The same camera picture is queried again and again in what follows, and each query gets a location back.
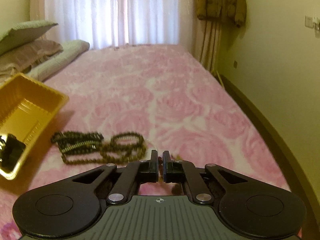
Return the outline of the yellow plastic tray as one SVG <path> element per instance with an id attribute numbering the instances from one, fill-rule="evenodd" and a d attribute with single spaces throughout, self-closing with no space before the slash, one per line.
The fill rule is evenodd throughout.
<path id="1" fill-rule="evenodd" d="M 17 177 L 22 165 L 52 119 L 69 97 L 24 74 L 16 74 L 1 86 L 1 147 L 7 135 L 16 137 L 25 148 L 10 168 L 1 166 L 1 176 Z"/>

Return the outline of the pink floral bedspread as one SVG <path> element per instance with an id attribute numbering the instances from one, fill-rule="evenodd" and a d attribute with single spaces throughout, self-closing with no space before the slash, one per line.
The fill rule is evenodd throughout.
<path id="1" fill-rule="evenodd" d="M 216 163 L 289 188 L 248 117 L 182 46 L 90 50 L 46 85 L 69 96 L 49 133 L 137 132 L 197 167 Z"/>

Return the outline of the grey folded quilt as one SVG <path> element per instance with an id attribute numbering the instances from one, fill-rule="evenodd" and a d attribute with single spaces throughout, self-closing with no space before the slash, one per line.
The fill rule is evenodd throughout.
<path id="1" fill-rule="evenodd" d="M 71 62 L 73 62 L 81 54 L 89 50 L 90 44 L 83 40 L 72 40 L 62 44 L 63 51 L 55 54 L 44 63 L 29 71 L 26 76 L 37 81 L 45 81 L 46 79 L 59 72 Z"/>

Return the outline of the white sheer curtain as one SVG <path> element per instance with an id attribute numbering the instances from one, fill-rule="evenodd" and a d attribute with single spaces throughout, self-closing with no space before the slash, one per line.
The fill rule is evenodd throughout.
<path id="1" fill-rule="evenodd" d="M 194 0 L 30 0 L 30 18 L 56 23 L 46 38 L 92 49 L 180 44 L 192 50 Z"/>

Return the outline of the mauve lower pillow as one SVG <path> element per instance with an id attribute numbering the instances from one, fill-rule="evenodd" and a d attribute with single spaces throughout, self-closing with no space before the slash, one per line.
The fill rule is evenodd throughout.
<path id="1" fill-rule="evenodd" d="M 35 40 L 1 55 L 1 83 L 17 73 L 28 73 L 39 64 L 63 51 L 61 44 Z"/>

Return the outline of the brown hanging jacket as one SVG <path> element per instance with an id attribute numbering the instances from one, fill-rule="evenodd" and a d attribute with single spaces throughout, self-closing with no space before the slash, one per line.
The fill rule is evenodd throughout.
<path id="1" fill-rule="evenodd" d="M 240 28 L 246 22 L 246 15 L 246 0 L 197 0 L 196 16 L 202 21 L 219 19 Z"/>

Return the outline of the green top pillow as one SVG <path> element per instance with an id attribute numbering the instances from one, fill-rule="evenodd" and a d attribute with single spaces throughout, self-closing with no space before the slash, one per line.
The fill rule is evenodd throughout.
<path id="1" fill-rule="evenodd" d="M 1 55 L 35 41 L 57 25 L 57 23 L 47 20 L 27 21 L 13 25 L 7 31 L 1 33 Z"/>

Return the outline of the white wall socket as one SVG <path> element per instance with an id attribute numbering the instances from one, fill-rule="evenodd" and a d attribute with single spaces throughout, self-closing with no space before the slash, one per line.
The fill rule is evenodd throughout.
<path id="1" fill-rule="evenodd" d="M 305 27 L 319 31 L 320 19 L 318 17 L 305 16 Z"/>

